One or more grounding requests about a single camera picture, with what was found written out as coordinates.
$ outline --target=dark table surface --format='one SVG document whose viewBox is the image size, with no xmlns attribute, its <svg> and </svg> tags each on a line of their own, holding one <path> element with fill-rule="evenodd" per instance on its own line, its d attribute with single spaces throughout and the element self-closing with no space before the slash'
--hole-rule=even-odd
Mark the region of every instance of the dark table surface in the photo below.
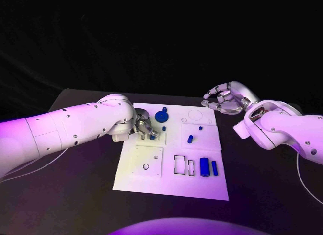
<svg viewBox="0 0 323 235">
<path fill-rule="evenodd" d="M 51 111 L 97 102 L 110 92 L 65 89 Z M 201 98 L 125 94 L 132 103 L 201 106 Z M 37 173 L 0 184 L 0 234 L 109 234 L 148 220 L 171 217 L 228 221 L 270 234 L 323 234 L 323 205 L 300 183 L 296 152 L 272 151 L 243 140 L 233 126 L 244 115 L 217 112 L 230 201 L 114 191 L 123 142 L 112 136 L 67 150 Z M 44 157 L 38 169 L 61 152 Z M 323 200 L 323 166 L 300 157 L 306 185 Z"/>
</svg>

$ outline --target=robotic hand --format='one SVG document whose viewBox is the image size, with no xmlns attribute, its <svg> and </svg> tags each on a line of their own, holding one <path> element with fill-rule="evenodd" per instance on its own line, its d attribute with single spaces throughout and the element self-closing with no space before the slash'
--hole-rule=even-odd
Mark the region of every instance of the robotic hand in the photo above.
<svg viewBox="0 0 323 235">
<path fill-rule="evenodd" d="M 218 85 L 204 98 L 217 93 L 218 103 L 205 100 L 202 105 L 230 115 L 246 111 L 244 120 L 234 126 L 243 139 L 251 136 L 267 150 L 286 144 L 305 158 L 323 165 L 322 115 L 303 115 L 282 101 L 262 101 L 237 81 Z"/>
<path fill-rule="evenodd" d="M 113 135 L 126 141 L 136 132 L 159 136 L 149 112 L 136 109 L 120 94 L 35 117 L 0 123 L 0 178 L 45 155 Z"/>
</svg>

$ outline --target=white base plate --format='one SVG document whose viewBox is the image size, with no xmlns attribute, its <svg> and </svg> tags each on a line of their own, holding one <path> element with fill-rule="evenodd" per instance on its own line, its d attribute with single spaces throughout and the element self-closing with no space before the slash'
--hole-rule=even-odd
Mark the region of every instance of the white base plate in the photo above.
<svg viewBox="0 0 323 235">
<path fill-rule="evenodd" d="M 142 140 L 139 133 L 130 135 L 123 146 L 113 189 L 228 201 L 215 111 L 179 105 L 135 103 L 133 106 L 148 110 L 153 129 L 163 134 L 158 141 Z M 168 107 L 169 120 L 159 123 L 155 114 L 163 107 Z M 189 135 L 194 135 L 192 144 L 188 144 Z M 185 175 L 175 174 L 175 155 L 185 156 Z M 202 157 L 210 158 L 210 163 L 217 161 L 218 176 L 214 176 L 213 164 L 211 176 L 201 176 Z M 189 175 L 189 160 L 194 160 L 195 176 Z"/>
</svg>

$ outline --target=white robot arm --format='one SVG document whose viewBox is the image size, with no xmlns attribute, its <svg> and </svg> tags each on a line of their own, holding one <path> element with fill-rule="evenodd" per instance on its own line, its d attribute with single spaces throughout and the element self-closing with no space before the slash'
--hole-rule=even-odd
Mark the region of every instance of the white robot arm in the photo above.
<svg viewBox="0 0 323 235">
<path fill-rule="evenodd" d="M 244 120 L 234 126 L 243 139 L 251 136 L 267 150 L 286 144 L 305 158 L 323 165 L 322 115 L 303 115 L 282 101 L 262 101 L 237 81 L 218 85 L 204 98 L 217 93 L 218 103 L 205 100 L 202 105 L 224 114 L 234 115 L 246 111 Z"/>
<path fill-rule="evenodd" d="M 129 140 L 139 131 L 158 136 L 149 118 L 126 96 L 112 94 L 97 103 L 0 123 L 0 178 L 22 164 L 106 134 L 114 142 Z"/>
</svg>

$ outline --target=black background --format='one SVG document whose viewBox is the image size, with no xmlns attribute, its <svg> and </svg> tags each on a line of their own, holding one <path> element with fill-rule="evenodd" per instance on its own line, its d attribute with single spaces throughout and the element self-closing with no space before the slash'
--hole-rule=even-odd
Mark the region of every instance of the black background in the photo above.
<svg viewBox="0 0 323 235">
<path fill-rule="evenodd" d="M 65 88 L 202 97 L 233 80 L 323 114 L 323 11 L 192 7 L 0 1 L 0 120 Z"/>
</svg>

